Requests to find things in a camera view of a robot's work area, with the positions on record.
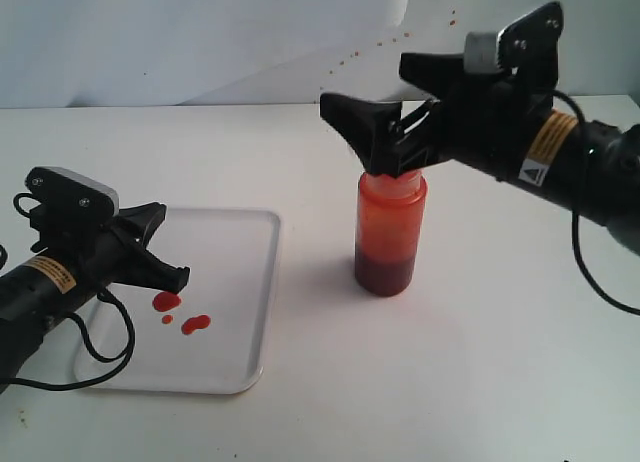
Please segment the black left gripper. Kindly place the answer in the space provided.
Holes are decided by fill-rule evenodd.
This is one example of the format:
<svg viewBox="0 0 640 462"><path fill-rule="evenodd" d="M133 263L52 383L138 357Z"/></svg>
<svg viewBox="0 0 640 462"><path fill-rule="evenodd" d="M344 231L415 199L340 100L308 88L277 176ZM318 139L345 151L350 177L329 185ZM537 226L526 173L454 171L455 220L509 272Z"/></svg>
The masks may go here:
<svg viewBox="0 0 640 462"><path fill-rule="evenodd" d="M171 266L147 251L167 206L121 209L91 240L56 241L1 277L3 322L55 327L112 283L180 293L189 267Z"/></svg>

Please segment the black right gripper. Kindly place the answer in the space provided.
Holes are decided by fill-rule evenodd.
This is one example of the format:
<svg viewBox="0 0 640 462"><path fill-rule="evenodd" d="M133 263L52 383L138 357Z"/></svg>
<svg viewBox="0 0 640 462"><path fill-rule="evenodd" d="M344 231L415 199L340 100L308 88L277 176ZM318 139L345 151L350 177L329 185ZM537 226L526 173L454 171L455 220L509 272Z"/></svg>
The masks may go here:
<svg viewBox="0 0 640 462"><path fill-rule="evenodd" d="M493 75L464 72L462 54L404 52L399 76L428 94L425 116L402 143L417 167L450 160L550 202L575 202L585 183L587 123L545 78L547 69ZM353 150L366 173L400 176L395 149L401 102L326 92L320 117Z"/></svg>

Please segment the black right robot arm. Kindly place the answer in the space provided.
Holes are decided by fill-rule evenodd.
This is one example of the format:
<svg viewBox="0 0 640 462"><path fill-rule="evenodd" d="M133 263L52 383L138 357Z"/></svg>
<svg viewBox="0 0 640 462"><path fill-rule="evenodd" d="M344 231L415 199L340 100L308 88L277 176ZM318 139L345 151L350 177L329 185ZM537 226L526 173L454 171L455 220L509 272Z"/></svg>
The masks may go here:
<svg viewBox="0 0 640 462"><path fill-rule="evenodd" d="M399 102L326 92L320 116L374 176L454 160L605 227L639 250L639 128L556 111L540 68L469 74L459 55L404 53L399 75L430 94L407 117Z"/></svg>

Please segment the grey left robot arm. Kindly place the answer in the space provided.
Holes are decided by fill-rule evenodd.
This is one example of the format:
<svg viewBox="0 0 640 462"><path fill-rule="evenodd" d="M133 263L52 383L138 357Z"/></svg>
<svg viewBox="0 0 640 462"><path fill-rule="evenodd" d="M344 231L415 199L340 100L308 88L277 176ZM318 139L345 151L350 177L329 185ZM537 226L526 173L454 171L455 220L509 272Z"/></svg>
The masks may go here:
<svg viewBox="0 0 640 462"><path fill-rule="evenodd" d="M111 284L180 293L190 270L173 267L147 246L165 221L167 208L153 202L122 209L111 217L64 219L39 205L29 213L38 232L33 257L1 277L1 385L22 385L48 391L68 391L105 382L131 360L135 329L124 304L109 290ZM114 357L99 354L77 311L96 298L113 305L124 319L128 340ZM106 374L68 384L38 382L19 377L24 363L36 353L45 336L63 320L80 329L87 351L102 363L112 362Z"/></svg>

